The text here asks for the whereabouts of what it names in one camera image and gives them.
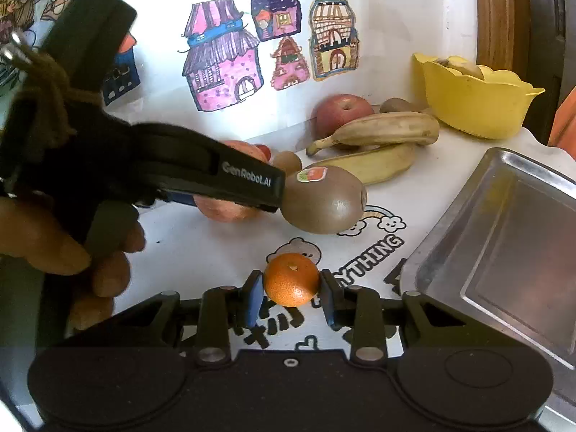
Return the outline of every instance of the metal tray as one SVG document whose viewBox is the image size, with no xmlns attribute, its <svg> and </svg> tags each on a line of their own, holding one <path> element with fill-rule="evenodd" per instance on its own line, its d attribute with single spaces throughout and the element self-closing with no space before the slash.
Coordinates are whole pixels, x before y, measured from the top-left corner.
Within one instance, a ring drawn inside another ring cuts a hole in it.
<svg viewBox="0 0 576 432">
<path fill-rule="evenodd" d="M 400 288 L 540 350 L 554 371 L 540 421 L 550 430 L 576 430 L 573 180 L 513 151 L 489 149 L 405 263 Z"/>
</svg>

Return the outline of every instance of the brown string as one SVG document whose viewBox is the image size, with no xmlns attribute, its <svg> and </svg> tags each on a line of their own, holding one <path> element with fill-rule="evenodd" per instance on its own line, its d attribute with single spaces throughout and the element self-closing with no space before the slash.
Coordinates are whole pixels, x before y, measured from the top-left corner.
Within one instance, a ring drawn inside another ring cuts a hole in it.
<svg viewBox="0 0 576 432">
<path fill-rule="evenodd" d="M 83 102 L 100 106 L 100 93 L 70 87 L 66 71 L 47 53 L 36 53 L 26 43 L 18 44 L 17 50 L 10 50 L 9 60 L 16 68 L 28 73 L 36 86 L 27 87 L 18 93 L 21 98 L 36 99 L 38 108 L 35 123 L 45 128 L 46 146 L 59 148 L 66 144 L 76 130 L 68 122 L 65 102 Z"/>
</svg>

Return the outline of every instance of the brown kiwi fruit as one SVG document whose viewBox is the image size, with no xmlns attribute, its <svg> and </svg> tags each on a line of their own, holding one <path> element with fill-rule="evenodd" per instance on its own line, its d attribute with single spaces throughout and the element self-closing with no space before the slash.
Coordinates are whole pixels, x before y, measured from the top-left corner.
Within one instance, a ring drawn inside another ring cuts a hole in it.
<svg viewBox="0 0 576 432">
<path fill-rule="evenodd" d="M 284 219 L 312 234 L 337 234 L 362 218 L 366 189 L 340 167 L 312 167 L 286 178 L 280 210 Z"/>
<path fill-rule="evenodd" d="M 412 102 L 400 99 L 399 97 L 392 97 L 380 106 L 380 113 L 390 112 L 420 112 Z"/>
<path fill-rule="evenodd" d="M 302 170 L 302 161 L 292 151 L 282 151 L 276 154 L 272 159 L 272 165 L 283 170 L 287 176 Z"/>
</svg>

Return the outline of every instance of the yellow bowl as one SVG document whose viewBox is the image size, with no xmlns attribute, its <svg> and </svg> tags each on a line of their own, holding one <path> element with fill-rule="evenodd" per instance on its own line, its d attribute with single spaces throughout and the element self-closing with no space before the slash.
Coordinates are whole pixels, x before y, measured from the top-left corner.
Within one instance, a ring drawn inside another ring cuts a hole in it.
<svg viewBox="0 0 576 432">
<path fill-rule="evenodd" d="M 436 116 L 454 128 L 481 138 L 505 139 L 514 136 L 526 116 L 532 99 L 544 92 L 532 87 L 512 71 L 494 71 L 479 65 L 484 80 L 463 75 L 434 63 L 437 57 L 415 53 L 426 84 L 426 98 Z M 464 63 L 461 57 L 451 61 Z"/>
</svg>

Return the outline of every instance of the metal bolt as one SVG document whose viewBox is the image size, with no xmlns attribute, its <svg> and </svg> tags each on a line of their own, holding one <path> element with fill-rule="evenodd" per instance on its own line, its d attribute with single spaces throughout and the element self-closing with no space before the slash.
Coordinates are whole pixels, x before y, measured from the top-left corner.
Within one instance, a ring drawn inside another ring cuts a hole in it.
<svg viewBox="0 0 576 432">
<path fill-rule="evenodd" d="M 226 353 L 219 347 L 204 347 L 198 351 L 198 359 L 202 362 L 220 362 L 226 358 Z"/>
<path fill-rule="evenodd" d="M 294 359 L 289 357 L 288 359 L 284 359 L 284 365 L 286 367 L 297 367 L 299 364 L 298 359 Z"/>
<path fill-rule="evenodd" d="M 384 353 L 377 347 L 361 347 L 356 350 L 356 357 L 364 362 L 378 362 L 384 357 Z"/>
</svg>

